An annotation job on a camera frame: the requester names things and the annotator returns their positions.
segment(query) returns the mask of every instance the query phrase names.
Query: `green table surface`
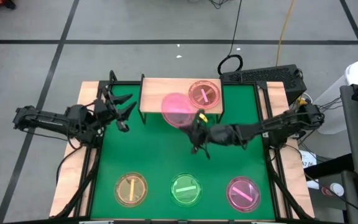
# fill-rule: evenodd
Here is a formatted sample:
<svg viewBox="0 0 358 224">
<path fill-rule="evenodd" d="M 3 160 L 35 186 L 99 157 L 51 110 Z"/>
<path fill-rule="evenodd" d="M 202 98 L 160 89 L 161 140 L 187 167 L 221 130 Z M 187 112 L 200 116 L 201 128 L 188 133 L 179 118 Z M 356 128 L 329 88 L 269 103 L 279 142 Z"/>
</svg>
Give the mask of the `green table surface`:
<svg viewBox="0 0 358 224">
<path fill-rule="evenodd" d="M 139 88 L 116 85 L 112 91 L 115 95 L 132 93 L 132 99 L 138 99 Z M 254 87 L 224 86 L 224 109 L 221 124 L 258 122 Z M 161 114 L 147 114 L 144 125 L 134 110 L 127 124 L 131 129 L 128 133 L 119 132 L 115 123 L 106 130 L 92 219 L 274 220 L 260 136 L 248 143 L 246 151 L 208 144 L 209 161 L 203 151 L 191 154 L 188 137 L 171 127 Z M 128 172 L 142 174 L 148 185 L 145 200 L 133 208 L 123 207 L 114 196 L 117 181 Z M 170 195 L 171 181 L 181 173 L 195 176 L 202 186 L 202 196 L 192 207 L 179 206 Z M 260 205 L 253 212 L 238 212 L 227 201 L 226 187 L 238 176 L 252 179 L 260 189 Z"/>
</svg>

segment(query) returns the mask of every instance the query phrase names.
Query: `pink petri dish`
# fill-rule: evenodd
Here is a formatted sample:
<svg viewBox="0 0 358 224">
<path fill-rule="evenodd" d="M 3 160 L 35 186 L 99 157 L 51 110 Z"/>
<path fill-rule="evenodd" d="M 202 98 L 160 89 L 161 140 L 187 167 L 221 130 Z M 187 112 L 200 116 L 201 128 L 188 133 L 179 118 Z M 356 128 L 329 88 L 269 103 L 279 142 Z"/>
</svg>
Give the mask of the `pink petri dish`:
<svg viewBox="0 0 358 224">
<path fill-rule="evenodd" d="M 220 91 L 210 81 L 198 81 L 189 88 L 189 98 L 197 108 L 208 109 L 219 103 Z"/>
<path fill-rule="evenodd" d="M 246 177 L 236 177 L 227 186 L 226 196 L 231 207 L 239 212 L 254 211 L 260 203 L 258 186 Z"/>
<path fill-rule="evenodd" d="M 180 128 L 193 122 L 197 109 L 186 95 L 171 93 L 162 100 L 161 111 L 168 124 Z"/>
</svg>

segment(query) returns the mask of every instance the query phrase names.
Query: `green petri dish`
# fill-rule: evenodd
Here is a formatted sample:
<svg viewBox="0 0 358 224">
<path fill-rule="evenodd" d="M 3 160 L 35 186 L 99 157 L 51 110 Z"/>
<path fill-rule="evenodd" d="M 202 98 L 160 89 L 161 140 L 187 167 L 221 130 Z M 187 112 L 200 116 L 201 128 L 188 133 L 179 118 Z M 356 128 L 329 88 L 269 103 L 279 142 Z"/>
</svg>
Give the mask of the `green petri dish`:
<svg viewBox="0 0 358 224">
<path fill-rule="evenodd" d="M 170 193 L 174 202 L 183 207 L 190 207 L 201 198 L 201 184 L 191 174 L 179 174 L 171 182 Z"/>
</svg>

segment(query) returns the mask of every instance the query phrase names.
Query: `wooden platform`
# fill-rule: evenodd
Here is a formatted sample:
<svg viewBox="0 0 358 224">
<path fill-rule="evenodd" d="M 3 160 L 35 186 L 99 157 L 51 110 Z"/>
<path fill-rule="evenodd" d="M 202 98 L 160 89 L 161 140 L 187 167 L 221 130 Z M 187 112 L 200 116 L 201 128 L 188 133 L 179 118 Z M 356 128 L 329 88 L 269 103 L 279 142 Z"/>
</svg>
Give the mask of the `wooden platform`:
<svg viewBox="0 0 358 224">
<path fill-rule="evenodd" d="M 83 82 L 78 96 L 79 104 L 86 105 L 91 103 L 96 98 L 96 93 L 98 92 L 99 82 Z M 270 106 L 272 108 L 273 115 L 278 115 L 285 110 L 288 110 L 287 97 L 285 95 L 284 85 L 281 82 L 267 82 L 268 96 L 270 99 Z M 264 99 L 264 93 L 259 89 L 260 103 L 262 107 L 262 114 L 264 119 L 267 118 L 267 109 L 266 102 Z M 76 140 L 73 140 L 75 146 L 78 145 Z M 288 139 L 288 145 L 298 148 L 296 140 Z M 67 144 L 65 155 L 69 154 L 73 149 Z M 93 150 L 91 152 L 90 164 L 88 170 L 93 164 L 94 161 Z M 310 200 L 309 190 L 306 184 L 305 174 L 303 172 L 303 167 L 301 159 L 297 151 L 291 147 L 284 147 L 281 149 L 281 157 L 283 163 L 283 169 L 285 174 L 285 182 L 290 193 L 293 195 L 295 200 L 299 205 L 305 210 L 305 212 L 314 216 L 313 207 Z M 81 177 L 81 171 L 83 167 L 83 162 L 85 159 L 85 151 L 81 149 L 62 165 L 62 169 L 59 175 L 59 182 L 56 187 L 55 196 L 53 198 L 52 207 L 50 210 L 50 216 L 58 214 L 64 206 L 70 201 L 75 191 L 78 189 L 78 183 Z M 276 168 L 277 160 L 273 162 L 274 168 Z M 276 185 L 277 199 L 278 199 L 278 208 L 280 211 L 280 217 L 286 218 L 285 206 L 283 201 L 283 195 Z M 86 215 L 86 206 L 88 204 L 88 197 L 90 196 L 89 186 L 85 190 L 82 198 L 82 204 L 80 207 L 80 216 Z M 293 210 L 292 214 L 294 218 L 297 218 L 297 215 Z"/>
<path fill-rule="evenodd" d="M 194 82 L 209 81 L 219 89 L 219 103 L 206 109 L 205 113 L 221 114 L 223 112 L 221 80 L 218 78 L 143 78 L 140 112 L 161 113 L 161 104 L 170 93 L 181 93 L 188 96 L 189 88 Z"/>
</svg>

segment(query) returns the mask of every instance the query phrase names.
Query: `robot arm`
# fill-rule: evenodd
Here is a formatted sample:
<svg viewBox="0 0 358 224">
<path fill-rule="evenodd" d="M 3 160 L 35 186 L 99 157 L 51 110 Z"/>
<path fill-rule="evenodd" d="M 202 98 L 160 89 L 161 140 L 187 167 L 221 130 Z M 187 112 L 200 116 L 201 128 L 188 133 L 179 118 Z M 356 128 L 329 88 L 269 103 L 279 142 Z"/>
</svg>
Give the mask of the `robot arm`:
<svg viewBox="0 0 358 224">
<path fill-rule="evenodd" d="M 107 88 L 102 89 L 102 94 L 105 101 L 94 100 L 94 111 L 88 110 L 85 105 L 68 107 L 63 114 L 37 110 L 33 106 L 18 108 L 13 120 L 14 129 L 23 131 L 29 128 L 42 128 L 64 134 L 68 139 L 76 138 L 81 145 L 95 146 L 100 130 L 114 120 L 120 131 L 127 132 L 129 127 L 125 121 L 136 105 L 136 102 L 133 102 L 119 110 L 117 105 L 126 102 L 132 94 L 114 96 Z"/>
<path fill-rule="evenodd" d="M 287 138 L 302 130 L 314 130 L 324 122 L 322 114 L 315 105 L 303 105 L 296 111 L 288 110 L 273 118 L 254 124 L 217 124 L 210 128 L 203 124 L 203 111 L 199 111 L 191 126 L 181 128 L 193 144 L 192 153 L 199 149 L 206 151 L 202 145 L 211 142 L 222 146 L 243 146 L 255 136 L 269 133 L 270 143 L 278 147 L 285 144 Z"/>
</svg>

